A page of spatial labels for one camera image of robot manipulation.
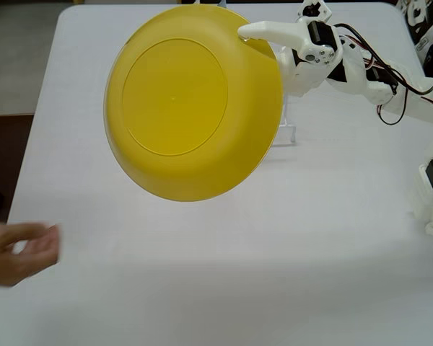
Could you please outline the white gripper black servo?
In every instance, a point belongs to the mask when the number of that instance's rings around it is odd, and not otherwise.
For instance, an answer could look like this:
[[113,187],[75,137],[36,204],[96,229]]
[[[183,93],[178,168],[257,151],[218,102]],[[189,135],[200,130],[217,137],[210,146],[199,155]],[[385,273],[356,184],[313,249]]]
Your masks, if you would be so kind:
[[252,22],[239,27],[237,34],[286,46],[278,53],[282,88],[296,97],[320,86],[343,56],[337,30],[321,21]]

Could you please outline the person's bare hand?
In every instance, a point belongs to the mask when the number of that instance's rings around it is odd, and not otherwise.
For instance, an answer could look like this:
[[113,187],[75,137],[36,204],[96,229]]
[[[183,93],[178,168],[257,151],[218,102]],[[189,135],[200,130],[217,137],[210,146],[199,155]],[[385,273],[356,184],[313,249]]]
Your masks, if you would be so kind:
[[55,265],[59,252],[56,224],[0,223],[0,286],[15,286]]

